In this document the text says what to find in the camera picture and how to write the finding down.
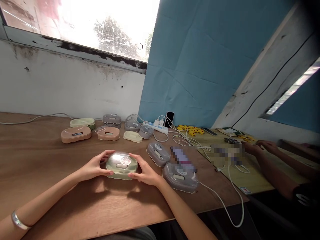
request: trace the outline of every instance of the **blue backdrop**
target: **blue backdrop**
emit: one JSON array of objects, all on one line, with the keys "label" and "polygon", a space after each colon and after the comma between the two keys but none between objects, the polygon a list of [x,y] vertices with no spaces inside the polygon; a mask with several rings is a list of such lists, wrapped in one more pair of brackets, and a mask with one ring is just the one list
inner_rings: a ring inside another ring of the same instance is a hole
[{"label": "blue backdrop", "polygon": [[139,115],[211,127],[293,0],[161,0]]}]

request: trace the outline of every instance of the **smartphone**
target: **smartphone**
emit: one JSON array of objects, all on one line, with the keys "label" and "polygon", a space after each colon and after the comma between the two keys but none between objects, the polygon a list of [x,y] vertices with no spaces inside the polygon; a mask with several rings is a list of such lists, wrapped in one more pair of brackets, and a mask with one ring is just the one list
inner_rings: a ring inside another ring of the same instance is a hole
[{"label": "smartphone", "polygon": [[166,114],[166,120],[164,122],[164,126],[167,127],[167,128],[171,128],[171,124],[173,123],[173,117],[174,117],[174,112],[167,112]]},{"label": "smartphone", "polygon": [[202,129],[205,130],[207,133],[210,133],[212,136],[217,136],[218,135],[215,132],[212,132],[209,128],[202,128]]}]

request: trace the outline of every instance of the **person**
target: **person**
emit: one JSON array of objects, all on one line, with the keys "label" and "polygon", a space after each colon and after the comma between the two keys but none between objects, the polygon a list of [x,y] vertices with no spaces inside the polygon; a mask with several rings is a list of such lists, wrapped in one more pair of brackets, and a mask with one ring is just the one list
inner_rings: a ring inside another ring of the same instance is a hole
[{"label": "person", "polygon": [[[280,151],[274,142],[259,140],[254,145],[247,142],[241,143],[247,153],[256,157],[266,179],[287,200],[272,198],[272,202],[277,205],[277,208],[283,212],[286,209],[286,212],[294,213],[291,216],[294,216],[295,223],[302,229],[313,228],[315,223],[313,216],[316,216],[319,211],[319,172]],[[309,179],[311,183],[297,184],[266,157],[264,149],[277,156],[301,176]]]},{"label": "person", "polygon": [[[107,161],[108,156],[115,150],[105,150],[93,157],[87,164],[70,174],[60,182],[40,194],[24,206],[18,208],[12,215],[0,222],[0,239],[21,239],[37,221],[73,186],[77,183],[103,175],[113,174],[110,170],[100,167],[101,162]],[[129,153],[139,163],[142,173],[129,173],[128,176],[148,185],[155,186],[167,201],[174,217],[189,240],[217,239],[210,229],[192,211],[192,209],[169,186],[165,179],[158,175],[141,156]],[[127,231],[120,234],[104,236],[98,239],[155,239],[154,234],[147,227]]]}]

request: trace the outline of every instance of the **dirty window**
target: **dirty window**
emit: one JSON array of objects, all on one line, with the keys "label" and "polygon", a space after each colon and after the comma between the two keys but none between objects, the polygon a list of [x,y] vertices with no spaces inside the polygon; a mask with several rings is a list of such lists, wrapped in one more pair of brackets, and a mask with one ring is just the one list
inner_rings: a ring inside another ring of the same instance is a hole
[{"label": "dirty window", "polygon": [[0,0],[8,26],[148,62],[160,0]]},{"label": "dirty window", "polygon": [[313,74],[320,68],[320,58],[318,58],[315,63],[309,67],[303,75],[277,100],[276,103],[266,112],[268,115],[274,114],[274,112],[292,95],[299,87],[302,86]]}]

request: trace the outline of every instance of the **bangle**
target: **bangle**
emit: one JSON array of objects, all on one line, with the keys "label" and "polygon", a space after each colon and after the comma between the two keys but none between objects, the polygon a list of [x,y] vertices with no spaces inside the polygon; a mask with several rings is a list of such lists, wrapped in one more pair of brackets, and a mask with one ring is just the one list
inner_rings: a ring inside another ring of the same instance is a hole
[{"label": "bangle", "polygon": [[11,214],[11,218],[12,221],[15,225],[17,225],[19,228],[23,229],[23,230],[29,230],[31,227],[24,225],[19,218],[16,215],[16,210],[13,211],[13,213]]}]

